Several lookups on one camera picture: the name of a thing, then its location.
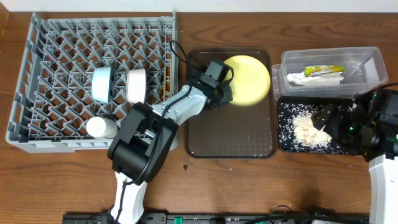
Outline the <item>white napkin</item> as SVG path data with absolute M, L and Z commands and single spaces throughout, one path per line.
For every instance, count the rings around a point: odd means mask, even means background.
M 315 77 L 306 77 L 304 73 L 290 73 L 287 81 L 302 86 L 339 85 L 344 77 L 340 73 L 326 73 Z

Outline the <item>light blue bowl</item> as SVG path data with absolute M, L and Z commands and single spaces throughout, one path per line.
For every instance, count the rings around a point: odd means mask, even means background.
M 113 69 L 111 67 L 96 68 L 92 76 L 91 95 L 95 101 L 100 103 L 109 102 L 109 91 L 111 75 Z

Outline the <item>wooden chopstick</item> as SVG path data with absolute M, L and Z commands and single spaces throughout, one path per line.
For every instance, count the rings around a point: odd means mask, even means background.
M 172 97 L 172 60 L 169 62 L 169 98 Z
M 162 102 L 166 100 L 166 91 L 167 91 L 167 76 L 166 74 L 164 74 Z

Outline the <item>pale pink bowl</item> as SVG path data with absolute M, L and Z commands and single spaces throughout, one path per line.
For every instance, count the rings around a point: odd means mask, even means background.
M 144 103 L 146 97 L 146 70 L 144 68 L 128 72 L 126 94 L 128 102 Z

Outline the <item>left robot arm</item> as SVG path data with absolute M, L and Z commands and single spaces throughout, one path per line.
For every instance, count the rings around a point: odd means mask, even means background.
M 205 108 L 233 99 L 229 81 L 209 86 L 191 80 L 165 102 L 136 103 L 109 149 L 117 190 L 109 212 L 112 223 L 137 223 L 144 213 L 147 184 L 158 174 L 167 154 L 178 146 L 179 126 Z

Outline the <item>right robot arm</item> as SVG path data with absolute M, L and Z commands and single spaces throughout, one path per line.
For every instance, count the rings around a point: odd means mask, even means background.
M 355 95 L 352 110 L 329 104 L 311 117 L 346 152 L 369 163 L 370 223 L 397 223 L 397 91 Z

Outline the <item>green snack wrapper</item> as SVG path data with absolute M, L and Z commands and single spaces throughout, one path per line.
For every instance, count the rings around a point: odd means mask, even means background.
M 304 75 L 306 77 L 315 77 L 327 73 L 344 72 L 344 66 L 340 65 L 315 65 L 304 68 Z

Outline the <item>yellow round plate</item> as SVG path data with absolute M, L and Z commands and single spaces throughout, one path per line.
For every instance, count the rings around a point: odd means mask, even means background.
M 271 87 L 271 77 L 266 66 L 258 59 L 248 55 L 235 55 L 224 61 L 234 70 L 229 83 L 236 106 L 252 106 L 259 103 Z

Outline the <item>white cup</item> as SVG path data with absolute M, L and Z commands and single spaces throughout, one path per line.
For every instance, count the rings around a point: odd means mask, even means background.
M 118 126 L 111 119 L 93 117 L 88 120 L 86 130 L 90 136 L 96 139 L 111 139 L 116 136 Z

